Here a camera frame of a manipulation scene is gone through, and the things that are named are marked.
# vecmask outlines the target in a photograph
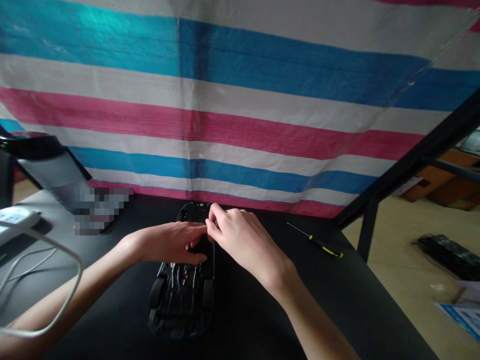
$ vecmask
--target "plastic tarp backdrop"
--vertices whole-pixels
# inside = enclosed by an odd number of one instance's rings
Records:
[[[476,0],[0,0],[0,123],[94,186],[332,218],[480,85]]]

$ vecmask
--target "power strip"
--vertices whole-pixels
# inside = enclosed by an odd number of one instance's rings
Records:
[[[21,205],[14,205],[0,209],[0,221],[16,224],[30,229],[40,220],[40,212],[28,210]],[[22,232],[12,227],[0,226],[0,246],[20,235]]]

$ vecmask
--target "black metal bar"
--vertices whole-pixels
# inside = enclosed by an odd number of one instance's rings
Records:
[[[461,178],[470,180],[474,183],[480,184],[480,173],[467,169],[466,167],[458,166],[458,165],[455,165],[454,163],[444,161],[444,160],[439,160],[433,157],[424,157],[422,160],[427,165],[445,170],[446,172],[449,172]]]
[[[378,209],[379,199],[376,197],[370,199],[366,205],[363,222],[361,223],[360,238],[358,239],[356,251],[365,262],[369,259],[370,245],[372,244],[372,236],[374,235]]]
[[[404,157],[380,176],[335,218],[343,229],[365,212],[373,197],[382,201],[427,165],[423,157],[438,158],[480,126],[480,90],[452,112]]]
[[[0,151],[0,209],[12,206],[14,200],[14,159]]]

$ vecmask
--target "black table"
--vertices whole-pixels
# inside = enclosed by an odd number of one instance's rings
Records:
[[[75,236],[74,217],[46,191],[22,202],[42,212],[37,227],[91,265],[125,235],[175,221],[184,200],[136,195],[130,206],[102,234]],[[338,325],[363,359],[436,359],[382,284],[342,232],[329,219],[252,210],[280,248],[293,260],[313,296]],[[326,242],[336,243],[344,257],[329,256],[286,222]],[[0,248],[14,256],[43,248],[26,235]],[[3,324],[71,278],[66,256],[54,255],[39,271],[6,289],[0,307]],[[51,359],[304,359],[292,326],[275,300],[219,246],[216,253],[214,318],[207,333],[196,340],[169,342],[147,328],[150,289],[158,263],[141,263],[125,272],[48,354]]]

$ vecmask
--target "person's right hand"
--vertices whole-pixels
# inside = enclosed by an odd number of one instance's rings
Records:
[[[205,222],[208,235],[272,295],[285,285],[288,274],[296,272],[292,261],[251,212],[237,208],[224,211],[214,203]]]

